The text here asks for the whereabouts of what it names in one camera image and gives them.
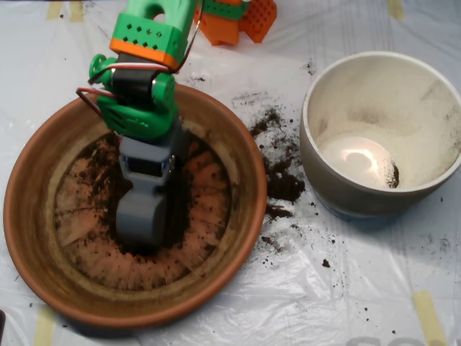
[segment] clay pot rim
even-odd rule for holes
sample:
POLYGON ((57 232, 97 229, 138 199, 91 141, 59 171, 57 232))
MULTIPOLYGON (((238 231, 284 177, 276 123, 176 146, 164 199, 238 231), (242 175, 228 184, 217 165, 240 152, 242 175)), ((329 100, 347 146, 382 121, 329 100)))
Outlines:
POLYGON ((155 311, 150 314, 144 314, 140 316, 128 316, 128 317, 111 317, 111 316, 99 316, 96 314, 89 313, 87 311, 81 310, 78 307, 72 306, 68 302, 62 301, 46 289, 43 288, 40 281, 34 279, 34 277, 29 274, 27 266, 23 262, 21 256, 19 255, 18 248, 20 244, 16 243, 14 238, 15 229, 13 228, 12 220, 12 203, 13 203, 13 190, 14 186, 17 185, 18 173, 23 169, 28 169, 26 164, 26 158, 29 155, 31 148, 35 145, 37 140, 44 135, 48 128, 60 119, 63 116, 66 116, 66 113, 69 109, 76 107, 83 101, 80 99, 75 99, 71 103, 67 104, 54 115, 52 115, 42 126, 34 133, 31 139, 27 142, 26 146, 19 155, 16 164, 13 167, 12 173, 10 175, 8 185, 6 186, 5 200, 4 200, 4 233, 6 238, 6 245, 8 246, 9 254, 13 260, 17 271, 21 275, 22 279, 26 282, 29 288, 47 305, 55 309, 56 311, 75 319, 76 321, 82 321, 84 323, 97 326, 97 327, 112 327, 112 328, 133 328, 133 327, 146 327, 148 325, 157 324, 165 321, 170 321, 179 316, 183 316, 190 311, 194 310, 198 306, 202 305, 204 302, 211 299, 224 285, 235 275, 241 265, 246 261, 247 257, 250 255, 251 250, 254 247, 254 244, 258 238, 261 224, 264 219, 265 214, 265 205, 267 199, 267 184, 266 184, 266 173, 264 170, 264 165, 262 157, 259 153, 259 149, 254 141, 253 137, 241 122, 241 120, 225 105, 211 96, 200 92, 196 89, 190 88, 188 86, 176 85, 176 90, 186 92, 189 94, 194 94, 195 97, 200 98, 214 107, 219 108, 223 114, 225 114, 228 119, 235 124, 236 129, 240 133, 241 140, 246 143, 246 146, 249 148, 251 156, 253 157, 254 168, 256 170, 256 192, 257 198, 255 203, 255 214, 251 222, 251 226, 248 229, 247 237, 244 240, 243 246, 238 250, 235 259, 227 266, 224 271, 222 271, 219 276, 214 279, 204 290, 201 290, 199 293, 194 296, 178 303, 175 306, 167 308, 163 311, 155 311))

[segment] black part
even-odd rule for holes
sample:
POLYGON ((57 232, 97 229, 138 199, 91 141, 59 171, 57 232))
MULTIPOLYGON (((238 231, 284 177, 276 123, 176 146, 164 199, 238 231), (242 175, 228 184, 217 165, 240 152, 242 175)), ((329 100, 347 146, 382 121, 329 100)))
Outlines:
MULTIPOLYGON (((152 63, 129 54, 118 55, 118 63, 152 63)), ((135 103, 153 106, 152 81, 158 76, 158 70, 116 69, 112 75, 112 88, 115 94, 124 96, 135 103)))
POLYGON ((163 162, 152 162, 142 159, 134 159, 133 157, 127 158, 128 169, 131 172, 152 175, 154 177, 161 177, 164 175, 162 165, 166 166, 163 162))
POLYGON ((5 322, 6 322, 5 313, 2 310, 0 310, 0 344, 1 344, 1 337, 3 336, 5 322))

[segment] orange 3d printed part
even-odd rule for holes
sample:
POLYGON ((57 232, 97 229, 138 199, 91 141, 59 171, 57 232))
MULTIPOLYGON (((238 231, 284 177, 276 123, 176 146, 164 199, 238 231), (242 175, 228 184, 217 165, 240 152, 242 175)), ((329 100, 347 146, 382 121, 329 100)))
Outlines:
POLYGON ((208 1, 210 5, 202 15, 200 29, 212 45, 236 45, 240 31, 244 31, 253 42, 261 43, 277 18, 277 5, 273 0, 251 0, 249 6, 242 0, 208 1))

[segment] orange robot part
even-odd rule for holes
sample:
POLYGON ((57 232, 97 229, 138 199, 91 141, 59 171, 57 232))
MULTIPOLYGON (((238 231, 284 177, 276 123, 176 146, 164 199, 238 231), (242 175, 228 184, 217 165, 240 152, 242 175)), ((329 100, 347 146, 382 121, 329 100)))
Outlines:
MULTIPOLYGON (((220 3, 240 5, 242 0, 220 0, 220 3)), ((199 9, 195 11, 197 22, 199 9)), ((240 20, 204 13, 200 29, 212 45, 236 45, 239 31, 244 31, 255 43, 261 43, 277 18, 277 5, 273 0, 251 0, 249 9, 240 20)))

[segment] red wire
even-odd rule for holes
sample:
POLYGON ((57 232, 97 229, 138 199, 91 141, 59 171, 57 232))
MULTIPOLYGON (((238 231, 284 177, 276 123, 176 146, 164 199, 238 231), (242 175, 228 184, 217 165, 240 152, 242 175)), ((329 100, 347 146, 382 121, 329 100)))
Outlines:
POLYGON ((117 98, 117 96, 111 92, 107 92, 105 90, 99 90, 99 89, 94 89, 94 88, 77 88, 77 95, 80 96, 80 98, 88 105, 90 106, 93 111, 95 111, 100 117, 102 116, 101 110, 99 107, 92 102, 84 92, 88 92, 90 94, 97 94, 97 95, 102 95, 106 97, 112 97, 112 98, 117 98))

